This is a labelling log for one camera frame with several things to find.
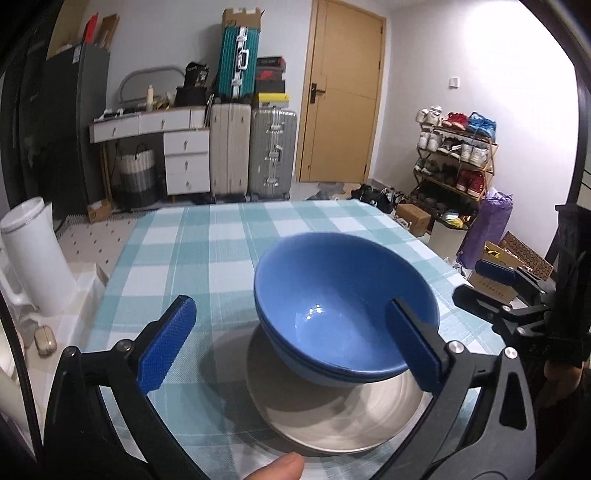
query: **table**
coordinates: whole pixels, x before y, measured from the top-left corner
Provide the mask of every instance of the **table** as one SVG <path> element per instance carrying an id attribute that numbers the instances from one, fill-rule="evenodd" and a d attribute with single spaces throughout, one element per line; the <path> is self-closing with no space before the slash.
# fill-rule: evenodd
<path id="1" fill-rule="evenodd" d="M 177 295 L 192 297 L 197 323 L 162 387 L 148 396 L 179 443 L 212 479 L 244 478 L 278 455 L 297 450 L 256 412 L 246 391 L 245 356 L 258 324 L 254 269 L 282 237 L 307 231 L 346 232 L 385 245 L 410 261 L 433 289 L 445 340 L 460 340 L 473 352 L 498 353 L 504 346 L 486 322 L 453 305 L 452 292 L 465 282 L 463 277 L 370 205 L 356 200 L 266 202 L 151 213 L 138 221 L 125 246 L 81 348 L 105 349 L 122 338 L 133 339 Z M 112 394 L 107 389 L 103 393 L 126 449 L 140 456 Z M 450 434 L 450 445 L 459 441 L 474 401 L 471 392 Z M 369 478 L 403 437 L 358 455 L 308 453 L 303 478 Z"/>

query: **door handle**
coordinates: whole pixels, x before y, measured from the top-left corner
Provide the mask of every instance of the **door handle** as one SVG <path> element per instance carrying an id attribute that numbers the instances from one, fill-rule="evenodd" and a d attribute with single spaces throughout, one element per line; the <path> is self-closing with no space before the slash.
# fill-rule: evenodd
<path id="1" fill-rule="evenodd" d="M 316 95 L 318 93 L 326 93 L 326 90 L 318 90 L 317 83 L 313 83 L 310 88 L 310 103 L 316 103 Z"/>

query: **white wall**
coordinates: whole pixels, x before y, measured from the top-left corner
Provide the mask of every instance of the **white wall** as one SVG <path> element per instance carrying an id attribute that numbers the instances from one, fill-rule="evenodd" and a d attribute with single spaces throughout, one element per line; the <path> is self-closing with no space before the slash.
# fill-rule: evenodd
<path id="1" fill-rule="evenodd" d="M 394 11 L 392 68 L 374 178 L 416 185 L 417 111 L 478 111 L 498 123 L 494 186 L 512 194 L 508 228 L 545 255 L 557 227 L 577 146 L 574 68 L 517 0 L 430 0 Z M 461 87 L 450 90 L 449 78 Z"/>
<path id="2" fill-rule="evenodd" d="M 372 157 L 375 158 L 388 91 L 391 10 L 387 4 L 376 0 L 350 0 L 349 3 L 387 18 L 384 82 Z M 222 12 L 232 6 L 264 9 L 258 54 L 282 55 L 285 58 L 285 90 L 291 96 L 290 108 L 299 116 L 311 0 L 257 0 L 255 5 L 243 2 L 229 5 L 216 0 L 90 0 L 82 29 L 93 12 L 98 12 L 99 18 L 114 13 L 121 18 L 111 46 L 108 106 L 116 106 L 117 88 L 121 80 L 134 70 L 171 64 L 184 70 L 190 61 L 204 60 L 210 66 L 212 79 L 217 72 L 222 40 Z"/>

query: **blue sneaker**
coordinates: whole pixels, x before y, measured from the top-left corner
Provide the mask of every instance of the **blue sneaker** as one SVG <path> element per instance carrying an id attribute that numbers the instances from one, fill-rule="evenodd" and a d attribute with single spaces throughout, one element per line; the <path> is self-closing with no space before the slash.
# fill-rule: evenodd
<path id="1" fill-rule="evenodd" d="M 478 112 L 472 112 L 468 118 L 468 125 L 466 131 L 483 135 L 490 138 L 492 141 L 496 139 L 496 122 L 482 116 Z"/>
<path id="2" fill-rule="evenodd" d="M 472 114 L 468 117 L 468 125 L 466 126 L 466 132 L 475 133 L 483 120 L 484 117 L 481 114 L 477 112 L 472 112 Z"/>

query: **bottle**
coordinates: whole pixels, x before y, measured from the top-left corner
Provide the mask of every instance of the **bottle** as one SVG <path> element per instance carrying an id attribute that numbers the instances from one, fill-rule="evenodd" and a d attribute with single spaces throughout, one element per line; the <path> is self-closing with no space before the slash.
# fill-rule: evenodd
<path id="1" fill-rule="evenodd" d="M 154 87 L 150 85 L 148 87 L 148 93 L 146 94 L 146 111 L 152 111 L 152 104 L 154 103 Z"/>

